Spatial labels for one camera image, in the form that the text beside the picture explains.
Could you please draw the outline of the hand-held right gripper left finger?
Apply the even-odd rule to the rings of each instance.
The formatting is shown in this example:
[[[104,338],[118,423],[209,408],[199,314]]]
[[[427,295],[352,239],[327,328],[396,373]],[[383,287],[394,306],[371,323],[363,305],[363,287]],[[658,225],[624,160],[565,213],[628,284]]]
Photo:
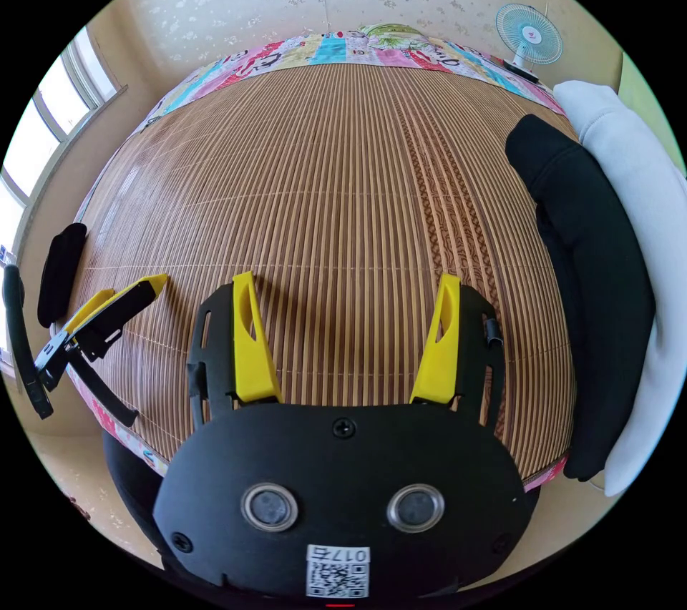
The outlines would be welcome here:
[[[248,271],[236,275],[232,286],[236,398],[240,403],[282,403],[253,273]]]

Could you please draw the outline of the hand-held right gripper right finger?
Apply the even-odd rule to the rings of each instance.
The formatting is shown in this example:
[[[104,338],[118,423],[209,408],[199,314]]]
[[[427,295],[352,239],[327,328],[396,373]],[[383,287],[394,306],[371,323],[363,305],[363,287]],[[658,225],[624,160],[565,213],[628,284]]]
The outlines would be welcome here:
[[[451,404],[456,396],[461,280],[442,274],[410,403]]]

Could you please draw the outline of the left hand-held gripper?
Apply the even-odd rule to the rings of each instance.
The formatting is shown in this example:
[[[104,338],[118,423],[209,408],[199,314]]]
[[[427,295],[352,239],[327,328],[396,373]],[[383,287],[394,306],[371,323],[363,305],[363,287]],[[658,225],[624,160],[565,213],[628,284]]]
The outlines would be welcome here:
[[[147,275],[115,293],[100,290],[84,303],[44,346],[33,362],[37,387],[33,409],[46,419],[53,413],[47,393],[54,390],[68,367],[86,389],[123,426],[130,428],[138,410],[127,407],[100,378],[91,363],[103,359],[122,336],[125,325],[161,294],[167,274]]]

